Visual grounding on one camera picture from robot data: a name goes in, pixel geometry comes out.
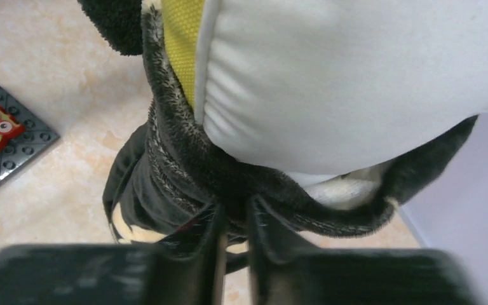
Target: black plush flipper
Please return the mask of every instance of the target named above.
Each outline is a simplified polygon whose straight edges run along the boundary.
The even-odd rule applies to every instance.
[[[143,54],[141,0],[78,0],[111,48],[122,55]]]

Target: white wall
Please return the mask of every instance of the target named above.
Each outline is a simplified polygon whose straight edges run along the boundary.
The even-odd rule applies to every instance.
[[[424,246],[459,256],[488,304],[488,114],[443,176],[403,211]]]

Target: black plastic object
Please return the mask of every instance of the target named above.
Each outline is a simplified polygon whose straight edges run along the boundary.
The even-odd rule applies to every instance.
[[[267,212],[248,210],[254,305],[476,305],[451,257],[437,250],[319,248]]]
[[[0,305],[221,304],[221,208],[154,245],[23,245],[0,252]]]
[[[0,185],[38,157],[60,137],[46,123],[0,87],[0,106],[13,116],[25,131],[11,139],[0,152]]]
[[[153,245],[15,246],[0,253],[0,305],[220,305],[227,245],[221,207]],[[248,205],[253,305],[476,305],[435,250],[336,250]]]

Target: yellow fabric patch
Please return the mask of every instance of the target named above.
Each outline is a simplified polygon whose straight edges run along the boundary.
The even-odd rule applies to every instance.
[[[165,49],[188,104],[194,107],[195,50],[205,0],[162,0]]]

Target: plush penguin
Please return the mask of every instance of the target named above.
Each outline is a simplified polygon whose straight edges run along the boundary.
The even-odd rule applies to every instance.
[[[121,243],[262,198],[297,231],[372,234],[488,112],[488,1],[79,0],[152,104],[103,202]]]

